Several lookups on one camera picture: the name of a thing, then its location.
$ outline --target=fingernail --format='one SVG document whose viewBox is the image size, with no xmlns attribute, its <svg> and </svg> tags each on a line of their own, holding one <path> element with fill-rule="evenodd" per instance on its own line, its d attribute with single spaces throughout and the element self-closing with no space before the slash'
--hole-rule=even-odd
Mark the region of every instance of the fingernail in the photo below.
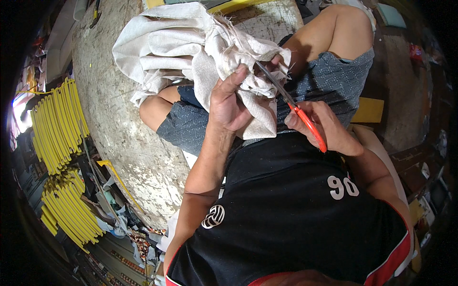
<svg viewBox="0 0 458 286">
<path fill-rule="evenodd" d="M 293 114 L 288 114 L 285 118 L 285 124 L 289 126 L 295 126 L 296 125 L 297 118 L 296 116 L 293 116 Z"/>
<path fill-rule="evenodd" d="M 237 69 L 235 70 L 235 73 L 236 74 L 239 74 L 241 73 L 242 71 L 244 71 L 246 69 L 246 65 L 245 64 L 240 64 Z"/>
</svg>

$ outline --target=white printed number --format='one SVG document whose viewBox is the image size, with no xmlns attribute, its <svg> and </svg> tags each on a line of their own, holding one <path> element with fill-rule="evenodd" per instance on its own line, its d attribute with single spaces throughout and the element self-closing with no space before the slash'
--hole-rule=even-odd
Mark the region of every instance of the white printed number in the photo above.
<svg viewBox="0 0 458 286">
<path fill-rule="evenodd" d="M 347 177 L 343 179 L 343 184 L 342 184 L 342 181 L 340 181 L 340 179 L 337 178 L 336 176 L 329 176 L 329 178 L 327 178 L 327 184 L 331 188 L 333 188 L 330 191 L 330 193 L 331 193 L 332 198 L 335 200 L 340 200 L 341 198 L 344 197 L 344 185 L 349 195 L 356 197 L 357 195 L 360 194 L 360 191 L 358 190 L 356 185 L 352 181 L 350 181 L 350 179 Z"/>
</svg>

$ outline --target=orange scissors handle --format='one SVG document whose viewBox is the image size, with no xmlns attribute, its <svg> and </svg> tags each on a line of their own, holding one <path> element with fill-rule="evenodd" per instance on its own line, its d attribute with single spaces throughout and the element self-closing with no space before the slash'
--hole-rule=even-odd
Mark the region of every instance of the orange scissors handle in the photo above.
<svg viewBox="0 0 458 286">
<path fill-rule="evenodd" d="M 289 107 L 294 110 L 296 112 L 296 114 L 300 117 L 300 119 L 302 120 L 302 122 L 305 123 L 305 125 L 307 126 L 307 128 L 310 130 L 310 132 L 312 133 L 313 137 L 315 137 L 315 140 L 318 142 L 318 146 L 320 147 L 320 151 L 321 152 L 326 152 L 327 151 L 327 147 L 326 147 L 326 144 L 324 143 L 324 140 L 323 138 L 321 137 L 320 133 L 318 132 L 318 130 L 316 129 L 316 127 L 313 125 L 312 121 L 309 119 L 309 117 L 305 114 L 305 112 L 300 109 L 299 107 L 295 106 L 294 108 L 288 104 Z"/>
</svg>

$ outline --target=jersey logo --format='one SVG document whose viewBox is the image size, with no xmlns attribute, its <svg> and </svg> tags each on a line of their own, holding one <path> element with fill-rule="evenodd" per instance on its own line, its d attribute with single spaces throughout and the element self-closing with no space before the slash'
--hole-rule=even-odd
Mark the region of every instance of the jersey logo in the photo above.
<svg viewBox="0 0 458 286">
<path fill-rule="evenodd" d="M 327 184 L 328 186 L 333 188 L 333 190 L 331 190 L 330 193 L 331 193 L 332 198 L 335 200 L 340 200 L 341 198 L 344 197 L 344 185 L 349 195 L 356 197 L 360 194 L 360 191 L 358 190 L 356 185 L 352 181 L 350 181 L 350 179 L 347 177 L 343 179 L 343 184 L 342 184 L 342 181 L 339 178 L 337 178 L 336 176 L 329 176 L 327 178 Z"/>
<path fill-rule="evenodd" d="M 223 222 L 224 219 L 224 208 L 222 205 L 214 205 L 211 207 L 208 215 L 202 221 L 201 225 L 203 228 L 210 229 Z"/>
</svg>

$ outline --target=scissor blade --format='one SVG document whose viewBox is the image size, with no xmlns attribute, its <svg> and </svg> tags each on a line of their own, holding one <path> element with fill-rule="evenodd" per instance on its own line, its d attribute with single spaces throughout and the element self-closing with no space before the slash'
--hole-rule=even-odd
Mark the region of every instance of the scissor blade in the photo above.
<svg viewBox="0 0 458 286">
<path fill-rule="evenodd" d="M 259 61 L 256 61 L 257 66 L 262 70 L 270 82 L 278 89 L 278 91 L 283 95 L 286 103 L 289 103 L 291 106 L 295 107 L 294 99 L 289 95 L 289 93 L 283 88 L 283 86 L 273 77 L 273 75 L 263 66 Z"/>
</svg>

